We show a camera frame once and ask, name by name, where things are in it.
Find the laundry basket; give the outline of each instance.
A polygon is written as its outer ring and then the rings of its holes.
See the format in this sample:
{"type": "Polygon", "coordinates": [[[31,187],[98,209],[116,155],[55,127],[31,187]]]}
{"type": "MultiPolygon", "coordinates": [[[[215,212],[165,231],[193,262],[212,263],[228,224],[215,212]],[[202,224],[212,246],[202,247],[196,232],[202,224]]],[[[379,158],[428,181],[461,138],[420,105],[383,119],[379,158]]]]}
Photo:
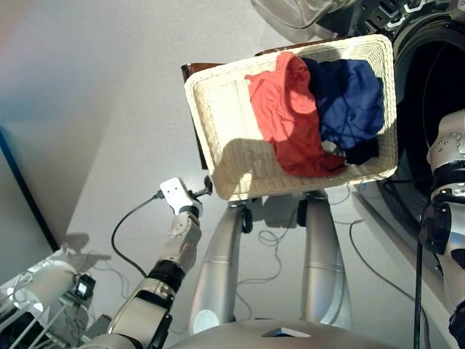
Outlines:
{"type": "Polygon", "coordinates": [[[384,125],[377,134],[379,157],[347,165],[331,177],[294,177],[275,160],[256,123],[245,75],[275,70],[279,52],[239,60],[193,74],[185,83],[195,128],[217,193],[227,200],[303,192],[389,177],[397,168],[392,46],[382,35],[361,36],[290,49],[318,62],[366,60],[383,80],[384,125]]]}

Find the clothing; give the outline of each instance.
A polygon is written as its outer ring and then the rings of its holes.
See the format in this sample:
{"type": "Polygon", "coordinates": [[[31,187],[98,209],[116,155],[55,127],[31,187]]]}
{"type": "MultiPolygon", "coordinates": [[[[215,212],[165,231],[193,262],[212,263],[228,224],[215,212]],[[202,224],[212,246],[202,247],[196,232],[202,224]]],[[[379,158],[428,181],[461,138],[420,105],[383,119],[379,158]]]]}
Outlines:
{"type": "Polygon", "coordinates": [[[308,89],[310,73],[301,58],[282,52],[274,71],[246,79],[260,132],[287,173],[322,177],[344,170],[344,157],[321,146],[318,111],[308,89]]]}
{"type": "Polygon", "coordinates": [[[379,156],[378,140],[376,137],[370,140],[361,140],[355,147],[345,150],[346,162],[352,165],[361,165],[379,156]]]}
{"type": "MultiPolygon", "coordinates": [[[[342,150],[353,149],[359,142],[376,139],[384,123],[383,85],[365,60],[335,60],[317,63],[303,58],[312,81],[310,91],[316,99],[320,114],[320,134],[342,150]]],[[[348,156],[357,158],[356,164],[378,153],[378,143],[359,145],[348,156]]]]}

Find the cable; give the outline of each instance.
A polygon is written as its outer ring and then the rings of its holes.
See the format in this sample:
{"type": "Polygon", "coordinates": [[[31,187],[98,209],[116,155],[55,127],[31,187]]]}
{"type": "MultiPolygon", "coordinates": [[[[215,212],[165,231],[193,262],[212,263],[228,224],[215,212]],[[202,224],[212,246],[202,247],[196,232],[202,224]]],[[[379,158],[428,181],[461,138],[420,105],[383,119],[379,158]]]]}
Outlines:
{"type": "MultiPolygon", "coordinates": [[[[406,183],[412,183],[412,182],[421,182],[423,180],[427,180],[429,179],[431,176],[427,175],[427,176],[422,176],[422,177],[418,177],[418,178],[412,178],[412,179],[409,179],[409,180],[387,180],[385,182],[383,182],[383,189],[405,210],[405,212],[408,214],[409,218],[411,219],[412,223],[418,228],[420,229],[420,223],[416,220],[415,217],[413,217],[406,205],[404,204],[404,202],[402,201],[402,199],[399,197],[399,194],[397,191],[393,191],[391,189],[388,189],[388,185],[391,185],[391,184],[406,184],[406,183]]],[[[436,269],[437,271],[442,275],[444,276],[444,273],[442,271],[442,266],[441,266],[441,262],[439,261],[439,258],[437,257],[437,255],[434,253],[434,252],[431,252],[433,254],[433,257],[436,259],[436,269]]]]}
{"type": "Polygon", "coordinates": [[[439,52],[437,53],[436,55],[436,58],[433,60],[433,63],[431,64],[431,67],[429,68],[429,72],[428,72],[428,75],[426,76],[426,81],[424,82],[424,89],[423,89],[423,100],[421,102],[421,123],[423,125],[423,135],[424,135],[424,140],[426,142],[426,146],[428,147],[428,149],[430,148],[430,145],[429,145],[429,142],[428,142],[428,136],[426,134],[426,124],[424,122],[424,103],[425,103],[425,99],[426,99],[426,89],[428,87],[428,82],[429,82],[429,78],[431,77],[431,73],[433,71],[433,68],[434,66],[436,65],[436,62],[437,60],[439,59],[439,56],[441,55],[442,51],[444,51],[445,47],[447,46],[447,43],[445,43],[441,49],[439,50],[439,52]]]}
{"type": "Polygon", "coordinates": [[[277,236],[275,233],[273,233],[270,230],[261,230],[259,232],[258,239],[259,239],[260,244],[262,244],[265,247],[274,247],[275,253],[273,257],[278,262],[278,270],[272,276],[269,276],[267,278],[246,278],[238,282],[238,285],[236,288],[236,296],[239,298],[239,300],[242,303],[244,303],[244,305],[248,309],[247,320],[250,320],[252,318],[254,312],[252,310],[252,307],[249,305],[249,303],[239,294],[238,287],[240,285],[245,285],[245,284],[266,284],[267,282],[275,280],[281,274],[281,270],[283,269],[283,263],[281,262],[281,259],[279,257],[278,248],[279,248],[279,244],[283,241],[283,239],[286,237],[287,233],[289,232],[289,229],[291,228],[291,225],[292,225],[292,222],[294,221],[294,217],[296,213],[297,211],[292,212],[291,217],[289,218],[289,221],[288,221],[288,225],[286,229],[284,230],[284,233],[282,233],[280,236],[277,236]],[[265,234],[270,234],[271,238],[264,236],[265,234]]]}
{"type": "MultiPolygon", "coordinates": [[[[401,289],[398,285],[394,284],[393,282],[391,282],[390,280],[388,280],[387,278],[385,278],[384,276],[382,276],[380,273],[378,273],[367,261],[366,259],[362,256],[360,250],[357,248],[357,245],[355,244],[354,242],[354,237],[353,237],[353,233],[352,233],[352,229],[354,227],[354,225],[356,224],[359,224],[363,222],[363,220],[355,220],[353,221],[351,224],[350,224],[350,227],[349,227],[349,238],[350,238],[350,243],[353,247],[353,249],[355,250],[355,253],[357,253],[358,257],[360,258],[360,260],[363,262],[363,264],[373,273],[375,274],[376,276],[378,276],[381,280],[383,280],[384,282],[386,282],[387,284],[389,284],[391,287],[393,287],[394,289],[396,289],[398,292],[400,292],[401,294],[403,294],[404,296],[406,296],[409,300],[411,300],[412,302],[416,302],[416,299],[412,296],[410,296],[406,291],[404,291],[403,289],[401,289]]],[[[429,322],[428,322],[428,316],[426,315],[426,312],[424,311],[423,309],[423,306],[419,306],[420,308],[420,311],[421,311],[421,314],[423,315],[423,319],[424,319],[424,347],[426,349],[431,349],[431,343],[429,341],[429,322]]]]}
{"type": "Polygon", "coordinates": [[[80,307],[80,309],[84,310],[84,312],[87,314],[87,318],[89,319],[89,321],[92,320],[93,321],[92,323],[94,323],[95,322],[95,315],[91,314],[90,310],[87,309],[86,306],[83,303],[81,303],[79,305],[79,307],[80,307]]]}
{"type": "Polygon", "coordinates": [[[15,285],[13,286],[13,293],[12,293],[12,298],[13,300],[16,302],[16,303],[22,303],[22,302],[25,302],[26,299],[24,300],[18,300],[16,298],[16,293],[22,289],[24,286],[28,285],[30,282],[32,282],[33,280],[33,273],[30,272],[29,270],[27,271],[24,271],[22,272],[20,275],[17,276],[17,279],[16,279],[16,283],[15,285]],[[28,275],[29,276],[29,279],[27,281],[24,281],[24,280],[21,280],[21,278],[24,276],[24,275],[28,275]]]}
{"type": "Polygon", "coordinates": [[[339,201],[336,201],[336,202],[328,202],[330,204],[330,206],[342,204],[343,202],[345,202],[350,197],[350,193],[351,193],[350,187],[348,185],[346,185],[346,189],[347,189],[347,195],[342,200],[339,200],[339,201]]]}
{"type": "Polygon", "coordinates": [[[77,308],[77,309],[76,309],[76,313],[74,314],[74,319],[73,319],[73,320],[71,319],[70,314],[68,314],[68,313],[65,311],[66,326],[67,326],[67,325],[70,325],[70,326],[76,328],[76,331],[75,331],[74,329],[71,329],[71,330],[70,330],[70,334],[71,334],[71,337],[73,338],[73,340],[75,340],[75,341],[77,342],[77,346],[81,345],[81,328],[80,328],[78,322],[81,323],[82,329],[85,330],[85,325],[84,325],[84,323],[76,318],[76,316],[78,315],[79,309],[80,309],[80,308],[77,308]]]}
{"type": "Polygon", "coordinates": [[[154,196],[152,196],[151,198],[149,198],[148,200],[142,202],[139,206],[136,206],[135,208],[133,208],[131,211],[129,211],[128,213],[126,213],[124,215],[123,218],[121,218],[121,220],[118,222],[118,224],[116,225],[115,229],[113,230],[113,234],[111,234],[111,247],[113,248],[113,251],[120,257],[122,258],[123,260],[127,261],[130,265],[132,265],[134,268],[136,268],[139,273],[142,274],[142,276],[144,276],[145,278],[147,277],[147,274],[144,272],[144,270],[133,260],[129,259],[128,257],[126,257],[115,245],[115,235],[116,235],[116,232],[118,231],[119,227],[121,226],[121,224],[123,224],[123,222],[126,220],[127,217],[129,217],[131,214],[133,214],[134,212],[136,212],[138,209],[141,209],[143,208],[145,205],[149,204],[152,200],[155,200],[156,198],[159,198],[160,197],[160,194],[157,193],[155,194],[154,196]]]}
{"type": "Polygon", "coordinates": [[[92,267],[92,269],[96,269],[96,270],[101,270],[101,271],[112,271],[114,272],[116,275],[118,275],[118,277],[120,278],[121,280],[121,290],[120,290],[120,295],[122,298],[124,298],[125,300],[127,300],[129,298],[129,287],[130,287],[130,282],[128,280],[128,278],[120,273],[119,271],[117,271],[115,268],[111,267],[107,261],[105,261],[105,264],[107,265],[108,269],[106,268],[98,268],[98,267],[92,267]]]}

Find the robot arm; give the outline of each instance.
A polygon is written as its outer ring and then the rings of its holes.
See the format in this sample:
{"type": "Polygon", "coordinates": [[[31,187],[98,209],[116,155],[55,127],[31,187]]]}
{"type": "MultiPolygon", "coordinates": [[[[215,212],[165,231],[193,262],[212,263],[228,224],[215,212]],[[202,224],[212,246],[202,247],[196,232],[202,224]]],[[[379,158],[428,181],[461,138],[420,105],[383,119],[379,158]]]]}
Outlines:
{"type": "Polygon", "coordinates": [[[174,211],[169,241],[162,257],[117,312],[108,333],[81,349],[160,349],[171,324],[171,306],[182,280],[195,263],[201,238],[198,218],[202,204],[196,199],[211,193],[211,183],[198,193],[188,191],[179,178],[161,183],[162,197],[174,211]]]}
{"type": "Polygon", "coordinates": [[[465,345],[465,110],[441,120],[427,159],[434,186],[419,238],[440,256],[446,301],[454,312],[449,330],[460,346],[465,345]]]}

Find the white wall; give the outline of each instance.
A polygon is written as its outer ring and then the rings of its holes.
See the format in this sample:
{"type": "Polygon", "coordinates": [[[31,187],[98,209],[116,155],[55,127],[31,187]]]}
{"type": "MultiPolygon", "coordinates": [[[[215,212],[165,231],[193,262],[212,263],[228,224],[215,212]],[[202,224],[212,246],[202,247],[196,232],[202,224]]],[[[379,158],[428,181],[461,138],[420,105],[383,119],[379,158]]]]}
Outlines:
{"type": "Polygon", "coordinates": [[[142,39],[138,1],[0,1],[0,125],[61,241],[142,39]]]}
{"type": "Polygon", "coordinates": [[[0,285],[51,253],[0,150],[0,285]]]}

